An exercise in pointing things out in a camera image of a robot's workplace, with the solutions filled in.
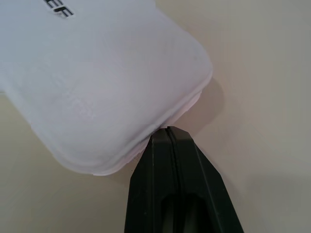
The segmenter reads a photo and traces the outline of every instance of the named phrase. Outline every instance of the white surface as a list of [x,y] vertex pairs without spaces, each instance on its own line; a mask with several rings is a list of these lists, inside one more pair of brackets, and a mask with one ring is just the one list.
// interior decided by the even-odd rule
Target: white surface
[[38,2],[1,6],[3,87],[61,164],[111,174],[202,91],[212,66],[153,1],[66,4],[74,17]]
[[[213,62],[214,79],[175,125],[221,172],[245,233],[309,233],[311,2],[158,4]],[[109,177],[65,170],[4,97],[0,129],[0,232],[123,232],[137,160]]]

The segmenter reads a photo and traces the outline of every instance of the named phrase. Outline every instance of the black plastic object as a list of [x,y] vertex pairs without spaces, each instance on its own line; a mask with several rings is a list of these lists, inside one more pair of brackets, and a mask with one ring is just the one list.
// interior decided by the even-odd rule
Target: black plastic object
[[189,133],[155,132],[130,182],[125,233],[242,233],[224,182]]

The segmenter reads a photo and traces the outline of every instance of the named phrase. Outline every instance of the white plastic container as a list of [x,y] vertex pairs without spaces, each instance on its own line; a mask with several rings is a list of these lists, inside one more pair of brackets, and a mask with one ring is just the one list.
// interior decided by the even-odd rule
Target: white plastic container
[[5,0],[0,28],[0,86],[81,173],[121,169],[212,77],[203,47],[152,0]]

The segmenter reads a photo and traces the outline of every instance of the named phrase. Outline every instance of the beige wall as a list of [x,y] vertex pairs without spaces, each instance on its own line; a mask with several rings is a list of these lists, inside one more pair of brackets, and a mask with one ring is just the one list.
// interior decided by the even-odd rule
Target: beige wall
[[[223,175],[245,232],[310,232],[311,1],[157,3],[211,56],[214,80],[176,126]],[[75,174],[4,96],[0,109],[0,232],[121,233],[137,161]]]

